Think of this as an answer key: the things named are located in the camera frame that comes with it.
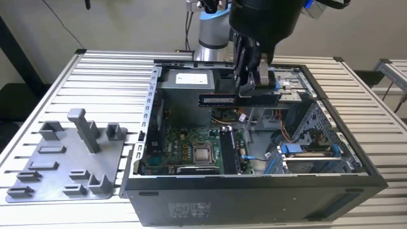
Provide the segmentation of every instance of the open computer chassis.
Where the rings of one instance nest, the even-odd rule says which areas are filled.
[[[219,176],[141,176],[140,159],[152,122],[159,78],[168,69],[224,69],[228,62],[156,60],[135,144],[124,171],[120,195],[129,198],[143,226],[217,225],[332,221],[360,205],[387,183],[355,140],[327,94],[305,65],[275,64],[271,68],[299,68],[315,94],[311,109],[319,108],[319,125],[331,140],[348,150],[363,167],[352,174],[257,174]]]

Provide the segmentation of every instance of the cable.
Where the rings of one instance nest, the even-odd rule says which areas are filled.
[[[185,18],[185,50],[191,51],[191,46],[189,46],[189,40],[188,40],[188,34],[189,34],[189,28],[191,28],[191,23],[192,23],[192,16],[193,12],[187,12],[187,18]]]
[[[343,3],[335,0],[315,0],[315,1],[324,4],[327,7],[331,7],[337,10],[344,9],[351,4],[351,0],[343,0]]]
[[[239,111],[240,111],[241,114],[244,114],[244,111],[243,111],[243,108],[241,108],[241,107],[239,107]]]
[[[189,12],[187,12],[187,18],[185,18],[185,41],[184,41],[184,44],[185,44],[185,50],[188,50],[188,18],[189,18]]]
[[[215,122],[220,123],[220,124],[225,124],[225,125],[236,124],[236,123],[223,122],[223,121],[215,119],[212,116],[211,116],[211,119],[212,119]]]
[[[75,35],[71,33],[71,31],[69,31],[68,28],[65,27],[63,21],[60,20],[57,14],[56,14],[56,12],[54,12],[53,9],[50,8],[50,6],[49,6],[48,3],[45,2],[45,0],[41,0],[41,1],[44,2],[44,4],[46,5],[48,9],[50,10],[50,12],[53,13],[53,15],[56,16],[56,18],[57,18],[59,22],[61,23],[64,29],[67,30],[67,32],[71,34],[71,36],[73,37],[73,39],[77,41],[79,45],[80,45],[81,48],[84,49],[84,46],[83,46],[81,42],[77,40],[77,38],[75,37]]]
[[[277,110],[276,113],[277,113],[277,116],[279,116],[279,119],[280,119],[281,134],[283,134],[285,140],[288,141],[288,143],[292,143],[289,134],[287,133],[287,130],[285,130],[285,127],[284,127],[284,123],[283,123],[281,110]]]
[[[397,104],[397,106],[396,106],[396,108],[395,108],[395,110],[393,110],[393,113],[396,113],[396,112],[399,111],[401,104],[403,104],[403,103],[399,102],[399,104]]]
[[[253,156],[249,156],[249,155],[241,155],[241,158],[247,159],[247,160],[268,161],[268,160],[263,160],[263,159],[255,158]]]
[[[389,91],[392,85],[393,85],[393,83],[389,84],[389,86],[388,86],[388,88],[387,88],[387,91],[385,91],[385,93],[384,93],[384,96],[383,96],[383,98],[381,98],[381,101],[384,101],[384,98],[385,98],[385,96],[387,96],[387,93],[388,93],[388,91]]]

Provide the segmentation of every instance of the slotted aluminum table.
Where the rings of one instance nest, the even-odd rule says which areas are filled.
[[[127,155],[136,143],[136,128],[147,93],[153,59],[191,60],[188,53],[87,51],[76,54],[0,154],[0,226],[26,229],[140,228],[127,199],[117,196]],[[344,62],[320,57],[275,57],[275,63],[305,64],[331,103],[379,168],[389,187],[332,223],[229,225],[205,228],[407,228],[407,127],[368,89]],[[128,135],[115,181],[107,200],[8,204],[6,189],[22,169],[36,144],[41,122],[67,120],[71,108],[87,110],[87,120],[99,126],[119,122]]]

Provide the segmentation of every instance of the black cable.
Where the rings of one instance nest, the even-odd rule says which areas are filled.
[[[185,18],[185,50],[188,50],[188,19],[189,19],[189,12],[187,12]]]
[[[403,103],[399,102],[399,105],[396,106],[396,108],[395,108],[395,110],[393,110],[395,113],[399,111],[401,104],[403,104]]]
[[[335,0],[315,0],[315,1],[324,4],[327,7],[331,7],[337,10],[344,9],[351,3],[351,0],[343,0],[343,3]]]
[[[56,16],[59,22],[61,23],[64,29],[68,31],[68,33],[71,34],[71,36],[73,37],[73,39],[77,41],[79,45],[81,46],[81,48],[84,49],[84,46],[81,45],[80,41],[77,40],[77,38],[75,37],[75,35],[71,33],[71,31],[68,30],[68,28],[65,27],[63,21],[60,20],[56,12],[53,11],[53,9],[50,8],[50,6],[48,5],[48,3],[45,2],[45,0],[41,0],[44,2],[44,4],[46,5],[46,7],[49,8],[49,10],[52,11],[53,15]]]
[[[251,159],[251,160],[268,161],[268,160],[261,160],[261,159],[259,159],[259,158],[253,158],[253,159]]]
[[[388,91],[389,91],[392,85],[393,85],[393,83],[389,84],[389,86],[388,86],[388,88],[387,88],[387,91],[385,91],[385,93],[384,93],[384,96],[383,96],[383,98],[381,98],[381,101],[384,101],[384,98],[385,98],[385,96],[387,96],[387,93],[388,93]]]
[[[185,50],[191,51],[191,46],[189,46],[189,40],[188,40],[188,34],[189,34],[189,28],[191,28],[191,23],[192,23],[192,16],[193,12],[187,12],[187,18],[185,18]]]

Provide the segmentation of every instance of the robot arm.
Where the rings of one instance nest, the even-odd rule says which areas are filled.
[[[351,0],[315,0],[343,9]],[[187,0],[188,10],[215,13],[227,9],[225,0]],[[233,29],[233,66],[236,93],[240,97],[265,94],[275,88],[275,76],[268,71],[276,44],[295,28],[301,9],[312,0],[232,0],[229,25]]]

